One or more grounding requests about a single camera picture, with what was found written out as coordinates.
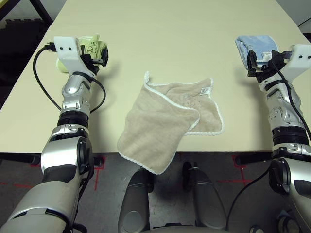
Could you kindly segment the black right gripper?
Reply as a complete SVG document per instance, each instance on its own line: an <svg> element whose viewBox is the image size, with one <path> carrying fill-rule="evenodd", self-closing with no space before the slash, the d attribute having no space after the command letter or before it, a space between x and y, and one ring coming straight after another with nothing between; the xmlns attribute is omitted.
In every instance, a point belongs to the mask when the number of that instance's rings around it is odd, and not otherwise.
<svg viewBox="0 0 311 233"><path fill-rule="evenodd" d="M260 71L257 71L257 56L253 50L248 51L247 55L247 67L248 67L248 77L256 77L258 82L262 82L265 79L272 77L277 73L273 64L281 70L286 63L283 61L283 54L273 50L271 51L272 61L269 61L267 65L264 65L264 68Z"/></svg>

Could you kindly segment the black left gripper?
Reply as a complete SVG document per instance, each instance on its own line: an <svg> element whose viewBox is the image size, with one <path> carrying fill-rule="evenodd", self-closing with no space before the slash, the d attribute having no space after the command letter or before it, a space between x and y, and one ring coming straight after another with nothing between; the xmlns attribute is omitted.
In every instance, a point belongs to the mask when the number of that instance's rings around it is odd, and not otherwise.
<svg viewBox="0 0 311 233"><path fill-rule="evenodd" d="M101 52L101 59L92 59L90 54L83 54L82 55L82 60L88 70L90 70L92 73L97 75L99 72L99 67L98 65L102 65L105 67L108 62L108 48L104 47Z"/></svg>

